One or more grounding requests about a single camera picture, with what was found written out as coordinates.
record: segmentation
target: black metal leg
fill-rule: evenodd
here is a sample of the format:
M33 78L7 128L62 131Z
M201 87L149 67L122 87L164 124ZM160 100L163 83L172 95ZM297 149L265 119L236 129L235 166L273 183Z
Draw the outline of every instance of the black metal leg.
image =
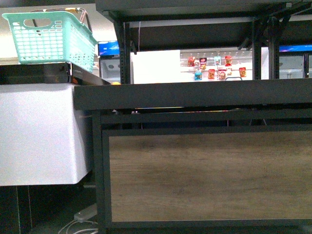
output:
M309 78L309 54L303 55L302 72L303 78Z
M261 79L261 43L257 38L259 22L253 22L253 79Z
M105 220L105 194L104 194L104 174L103 174L103 156L102 156L102 132L100 111L92 113L93 126L93 151L94 165L96 174L96 192L97 192L97 221L99 234L107 234Z
M129 23L125 23L125 84L131 83L131 60L130 60L130 53L131 53L131 32L130 32L130 25Z
M279 20L269 20L269 79L279 79Z
M123 23L114 21L114 28L116 32L116 37L119 45L119 55L120 55L120 83L126 83L126 59L125 59L125 30Z

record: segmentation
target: snack package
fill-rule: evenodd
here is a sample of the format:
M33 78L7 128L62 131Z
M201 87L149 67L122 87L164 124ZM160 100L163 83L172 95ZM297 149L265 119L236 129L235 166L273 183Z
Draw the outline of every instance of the snack package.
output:
M215 56L214 57L214 65L215 66L220 66L221 65L221 57L220 56Z
M225 57L225 66L232 66L232 57L229 55Z
M207 58L200 58L199 62L200 62L200 69L206 70Z
M239 74L240 74L240 77L246 77L246 67L240 67L239 68Z
M199 66L200 63L199 63L198 58L195 58L194 64L195 64L195 66Z
M215 78L215 70L209 69L208 70L208 79L214 79Z
M188 58L188 67L194 67L195 66L195 63L194 63L194 61L195 61L195 57L192 57L192 56L189 56L189 58Z
M219 79L226 78L226 69L219 69Z
M194 80L202 80L202 77L203 77L202 72L199 69L197 69L195 71L195 79Z
M231 76L231 75L232 75L232 71L233 71L232 68L231 68L231 67L228 67L228 68L226 69L226 73L227 73L226 75L227 75L227 76Z

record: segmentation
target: product display rack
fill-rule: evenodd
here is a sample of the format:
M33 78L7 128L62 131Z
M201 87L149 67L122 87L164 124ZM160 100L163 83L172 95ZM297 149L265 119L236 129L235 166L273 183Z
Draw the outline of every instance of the product display rack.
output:
M280 43L308 42L303 30L293 32L294 28L300 29L300 25L305 28L310 25L289 22L289 19L292 14L309 12L311 2L232 0L220 4L208 0L187 3L98 0L96 5L97 10L114 23L120 47L121 83L125 84L75 88L75 108L93 113L99 233L123 228L137 232L142 228L155 231L178 227L310 225L310 218L295 217L116 221L112 204L110 139L120 136L310 131L311 81L278 80L278 48ZM261 79L261 47L265 44L270 52L270 80L255 80ZM130 84L131 51L225 46L252 48L254 80Z
M252 55L253 52L250 51L238 51L237 48L220 48L216 49L194 49L194 50L181 50L180 51L180 65L181 72L189 74L190 81L194 79L194 73L196 69L200 68L199 65L188 66L188 57L196 57L196 58L206 58L206 68L204 70L201 69L202 72L202 80L201 81L217 81L217 80L225 80L219 79L218 70L219 69L230 69L231 73L228 74L226 72L226 78L238 79L240 77L239 68L245 67L247 75L242 78L243 80L250 80L253 77L253 68L252 68ZM215 56L221 57L221 64L215 65ZM226 66L225 56L232 57L231 66ZM214 79L208 79L209 69L214 69Z

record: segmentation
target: shopping basket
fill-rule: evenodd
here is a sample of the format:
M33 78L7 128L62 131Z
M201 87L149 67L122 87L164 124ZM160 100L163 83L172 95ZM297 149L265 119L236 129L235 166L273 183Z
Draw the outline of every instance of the shopping basket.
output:
M80 21L73 11L82 11ZM82 23L85 15L82 8L64 8L2 16L9 22L20 64L71 62L92 72L97 41ZM37 26L36 21L43 19L51 23ZM27 26L27 20L34 26Z

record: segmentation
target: wooden panel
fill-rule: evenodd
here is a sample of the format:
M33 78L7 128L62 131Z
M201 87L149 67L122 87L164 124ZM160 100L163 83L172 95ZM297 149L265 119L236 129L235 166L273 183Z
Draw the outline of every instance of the wooden panel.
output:
M112 220L312 218L312 132L110 137Z

